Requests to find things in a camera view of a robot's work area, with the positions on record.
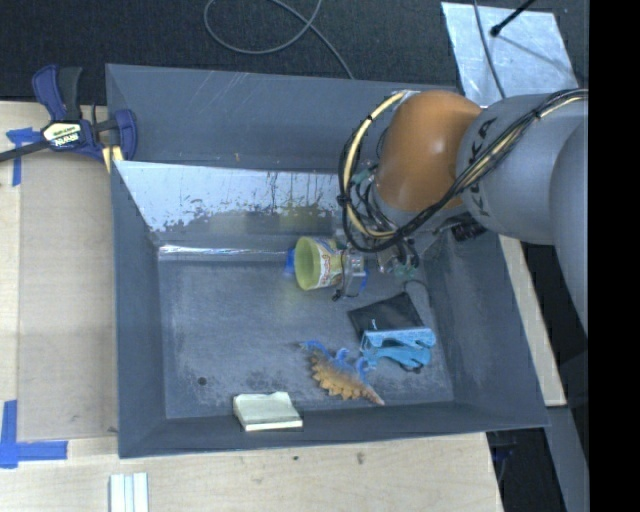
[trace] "cable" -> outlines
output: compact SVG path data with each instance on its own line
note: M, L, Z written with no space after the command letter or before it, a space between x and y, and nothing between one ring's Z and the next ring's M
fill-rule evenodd
M281 2L280 0L268 0L272 4L277 5L278 7L284 9L285 11L289 12L291 15L295 16L296 18L298 18L305 25L302 28L302 30L300 30L300 32L298 32L295 36L293 36L287 42L285 42L285 43L283 43L281 45L278 45L278 46L274 46L273 48L267 48L265 50L247 50L245 48L239 48L237 46L233 46L233 45L227 43L226 41L224 41L223 39L221 39L214 32L214 30L211 28L211 25L209 25L209 19L208 19L209 18L209 8L211 7L212 4L215 3L215 1L216 0L209 0L207 2L207 5L205 5L205 7L204 7L204 12L203 12L204 26L207 29L207 32L209 33L209 35L218 44L224 46L228 50L231 50L231 51L234 51L236 53L243 54L243 55L267 55L267 54L270 54L270 53L276 53L276 52L284 50L285 48L288 48L289 46L293 45L308 30L311 30L314 34L316 34L320 38L320 40L325 44L325 46L327 48L329 48L331 53L333 53L334 57L338 60L338 62L340 63L342 68L345 70L345 72L347 73L349 78L352 79L352 80L355 79L355 77L353 76L353 73L351 73L351 70L349 69L349 66L347 66L347 63L344 61L344 59L342 58L340 53L338 53L338 50L336 50L333 47L333 45L327 40L327 38L316 27L313 26L313 22L314 22L316 16L318 15L318 12L320 11L320 7L322 6L322 0L318 0L318 3L316 4L316 8L315 8L315 10L313 11L313 14L311 15L311 17L308 20L302 14L300 14L298 11L296 11L292 7L288 6L284 2Z
M496 87L498 88L498 92L500 93L500 97L502 99L506 98L507 95L504 93L504 89L502 88L502 84L498 79L498 73L496 73L496 68L493 66L493 59L489 54L489 46L487 45L487 39L484 36L484 30L482 29L482 23L480 22L480 9L478 8L478 1L473 0L473 10L476 14L476 23L478 24L478 31L480 32L480 39L482 40L482 47L484 48L484 54L487 57L487 63L489 64L489 70L491 71L491 75L493 76L493 81L496 83Z

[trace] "blue plastic toy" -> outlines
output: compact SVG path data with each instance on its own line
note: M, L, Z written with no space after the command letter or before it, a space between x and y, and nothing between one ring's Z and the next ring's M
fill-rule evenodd
M431 361L431 348L436 344L433 331L427 327L364 331L360 342L362 357L374 369L382 357L392 359L406 370L419 370Z

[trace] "green cup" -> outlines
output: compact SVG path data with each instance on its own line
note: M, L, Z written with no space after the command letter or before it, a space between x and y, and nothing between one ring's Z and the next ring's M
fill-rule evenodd
M342 279L342 251L331 238L300 238L293 265L296 280L303 290L335 286Z

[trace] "gray bin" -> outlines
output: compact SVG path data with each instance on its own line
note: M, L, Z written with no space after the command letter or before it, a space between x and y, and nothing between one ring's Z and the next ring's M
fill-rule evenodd
M496 235L443 235L408 285L369 261L354 299L304 292L286 271L299 236L338 225L337 162L352 130L392 92L428 87L115 65L107 86L110 111L130 108L139 125L136 161L111 174L121 457L548 424ZM389 118L362 161L375 160ZM348 311L403 289L436 333L429 365L372 371L385 406L328 396L299 343L356 357ZM278 390L304 428L244 432L232 397Z

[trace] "black floor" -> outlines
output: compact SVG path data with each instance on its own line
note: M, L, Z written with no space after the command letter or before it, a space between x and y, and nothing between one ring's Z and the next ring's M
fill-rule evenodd
M287 0L310 16L316 0ZM80 66L82 104L106 104L106 63L344 77L337 58L310 31L282 52L242 55L207 33L206 0L0 0L0 99L33 100L31 77L42 66ZM516 8L520 0L481 5ZM553 12L581 86L589 85L589 1L538 0L531 9ZM209 23L224 40L251 49L277 46L302 23L266 1L218 0ZM455 57L441 4L434 0L325 0L314 25L340 52L353 76L457 85ZM549 248L525 246L551 341L560 363L586 348L559 290L557 260ZM571 404L588 457L586 394ZM505 510L563 511L562 496L541 430L489 434L496 447Z

